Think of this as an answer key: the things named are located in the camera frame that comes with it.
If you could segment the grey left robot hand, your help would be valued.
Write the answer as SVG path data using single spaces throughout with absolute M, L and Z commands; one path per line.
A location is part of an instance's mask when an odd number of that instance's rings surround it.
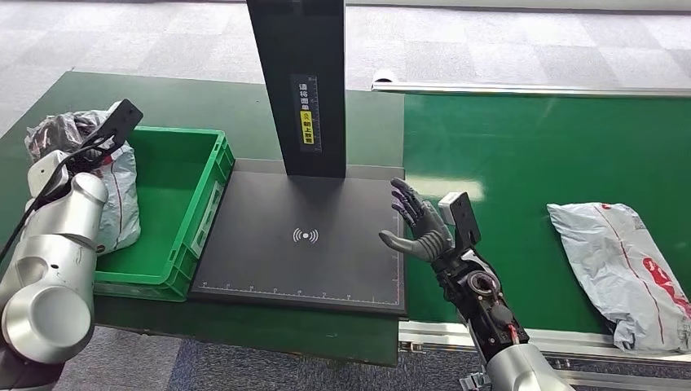
M 101 110 L 66 112 L 46 116 L 38 125 L 28 127 L 24 145 L 33 163 L 54 150 L 74 152 L 108 118 Z

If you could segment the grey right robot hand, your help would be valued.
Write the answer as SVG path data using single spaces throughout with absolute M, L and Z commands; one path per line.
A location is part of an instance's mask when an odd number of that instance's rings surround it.
M 383 230 L 381 241 L 402 254 L 433 262 L 454 248 L 454 239 L 439 213 L 428 200 L 422 200 L 417 191 L 401 178 L 392 178 L 395 198 L 391 207 L 402 218 L 412 233 L 411 239 Z

